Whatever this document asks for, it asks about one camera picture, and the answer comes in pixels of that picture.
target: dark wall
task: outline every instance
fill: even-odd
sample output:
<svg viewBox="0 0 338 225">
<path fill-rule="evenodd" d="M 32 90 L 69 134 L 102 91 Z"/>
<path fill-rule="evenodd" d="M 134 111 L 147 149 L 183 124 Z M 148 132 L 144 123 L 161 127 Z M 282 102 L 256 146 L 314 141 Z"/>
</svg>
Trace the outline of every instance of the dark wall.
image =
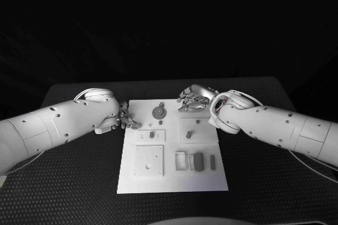
<svg viewBox="0 0 338 225">
<path fill-rule="evenodd" d="M 334 75 L 337 2 L 2 0 L 0 119 L 90 81 L 275 76 L 297 103 Z"/>
</svg>

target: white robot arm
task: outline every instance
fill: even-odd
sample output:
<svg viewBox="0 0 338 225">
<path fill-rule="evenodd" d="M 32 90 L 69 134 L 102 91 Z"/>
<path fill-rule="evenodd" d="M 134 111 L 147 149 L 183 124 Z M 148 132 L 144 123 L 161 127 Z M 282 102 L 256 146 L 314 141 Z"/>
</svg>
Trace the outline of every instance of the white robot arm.
<svg viewBox="0 0 338 225">
<path fill-rule="evenodd" d="M 118 103 L 113 91 L 91 89 L 85 100 L 71 100 L 0 121 L 0 176 L 23 160 L 68 143 L 95 130 L 102 134 L 121 127 L 137 129 L 127 102 Z"/>
<path fill-rule="evenodd" d="M 219 93 L 200 85 L 183 91 L 182 100 L 180 112 L 199 112 L 210 104 L 209 122 L 228 133 L 242 129 L 252 138 L 338 166 L 337 123 L 275 107 L 256 107 L 241 92 Z"/>
</svg>

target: black textured mat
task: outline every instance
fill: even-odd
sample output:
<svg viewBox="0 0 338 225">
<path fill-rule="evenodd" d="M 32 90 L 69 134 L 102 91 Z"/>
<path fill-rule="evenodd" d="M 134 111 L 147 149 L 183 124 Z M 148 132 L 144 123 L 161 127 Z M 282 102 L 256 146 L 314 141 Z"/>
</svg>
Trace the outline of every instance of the black textured mat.
<svg viewBox="0 0 338 225">
<path fill-rule="evenodd" d="M 193 84 L 239 90 L 265 105 L 295 110 L 274 77 L 55 85 L 43 107 L 72 100 L 88 88 L 108 88 L 118 99 L 176 99 Z M 338 224 L 338 185 L 291 153 L 243 132 L 218 130 L 229 192 L 117 194 L 125 131 L 91 132 L 49 150 L 13 173 L 0 191 L 2 224 L 144 225 L 190 216 L 258 224 L 323 221 Z M 331 171 L 302 157 L 325 175 Z"/>
</svg>

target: black background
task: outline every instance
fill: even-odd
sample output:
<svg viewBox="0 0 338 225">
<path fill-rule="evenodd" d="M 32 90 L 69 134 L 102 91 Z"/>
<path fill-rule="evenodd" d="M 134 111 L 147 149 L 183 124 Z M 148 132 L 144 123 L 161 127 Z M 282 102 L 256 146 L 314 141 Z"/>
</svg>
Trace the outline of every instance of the black background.
<svg viewBox="0 0 338 225">
<path fill-rule="evenodd" d="M 2 0 L 0 119 L 58 83 L 275 76 L 298 111 L 338 121 L 337 2 Z"/>
</svg>

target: robotic hand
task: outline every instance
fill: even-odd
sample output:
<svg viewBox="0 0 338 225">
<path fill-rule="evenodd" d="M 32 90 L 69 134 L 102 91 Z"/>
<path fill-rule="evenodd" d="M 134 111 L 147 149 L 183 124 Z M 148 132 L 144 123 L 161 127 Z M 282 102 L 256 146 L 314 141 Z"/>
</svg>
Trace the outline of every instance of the robotic hand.
<svg viewBox="0 0 338 225">
<path fill-rule="evenodd" d="M 71 142 L 92 130 L 141 127 L 128 113 L 128 104 L 118 102 L 108 89 L 90 89 L 78 99 L 0 121 L 0 176 L 23 160 Z"/>
<path fill-rule="evenodd" d="M 264 104 L 245 93 L 192 85 L 180 94 L 180 112 L 200 112 L 210 105 L 209 123 L 230 134 L 241 129 L 274 146 L 338 166 L 338 124 Z"/>
</svg>

